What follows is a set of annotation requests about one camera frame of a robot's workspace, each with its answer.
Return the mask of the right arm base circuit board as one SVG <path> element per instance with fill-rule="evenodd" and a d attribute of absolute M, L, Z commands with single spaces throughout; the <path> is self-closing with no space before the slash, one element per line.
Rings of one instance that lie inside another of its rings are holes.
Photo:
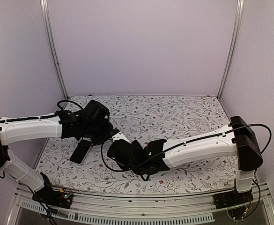
<path fill-rule="evenodd" d="M 216 209 L 224 209 L 228 207 L 244 204 L 242 207 L 227 210 L 228 216 L 234 221 L 241 221 L 248 218 L 257 209 L 261 199 L 261 189 L 256 180 L 252 180 L 258 188 L 258 200 L 256 205 L 253 206 L 253 194 L 252 189 L 248 192 L 238 193 L 235 188 L 232 191 L 226 193 L 220 193 L 213 195 L 213 201 Z"/>

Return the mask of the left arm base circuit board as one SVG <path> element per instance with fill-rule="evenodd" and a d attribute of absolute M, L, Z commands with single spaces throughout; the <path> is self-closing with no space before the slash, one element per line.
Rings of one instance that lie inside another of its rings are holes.
<path fill-rule="evenodd" d="M 50 206 L 70 209 L 73 201 L 73 192 L 66 191 L 65 188 L 62 188 L 59 191 L 54 190 L 48 177 L 43 173 L 41 173 L 41 176 L 44 179 L 44 187 L 41 190 L 34 192 L 32 200 Z"/>

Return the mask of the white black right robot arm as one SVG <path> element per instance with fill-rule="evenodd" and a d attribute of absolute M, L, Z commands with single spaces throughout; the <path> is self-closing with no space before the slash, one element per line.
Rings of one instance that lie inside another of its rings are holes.
<path fill-rule="evenodd" d="M 145 148 L 137 140 L 130 142 L 122 132 L 112 137 L 107 157 L 121 170 L 132 170 L 139 176 L 153 175 L 182 164 L 214 157 L 236 156 L 238 171 L 235 190 L 230 192 L 232 204 L 240 204 L 252 188 L 255 170 L 263 164 L 253 125 L 240 116 L 215 131 L 183 139 L 151 141 Z"/>

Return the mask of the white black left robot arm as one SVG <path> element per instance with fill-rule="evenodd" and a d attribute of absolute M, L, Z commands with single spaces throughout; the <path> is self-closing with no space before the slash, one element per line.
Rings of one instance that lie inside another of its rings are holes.
<path fill-rule="evenodd" d="M 91 100 L 80 110 L 60 109 L 48 115 L 7 118 L 0 117 L 0 170 L 27 185 L 46 203 L 56 200 L 50 182 L 9 149 L 9 144 L 42 138 L 88 138 L 93 145 L 102 144 L 113 132 L 110 111 L 98 101 Z"/>

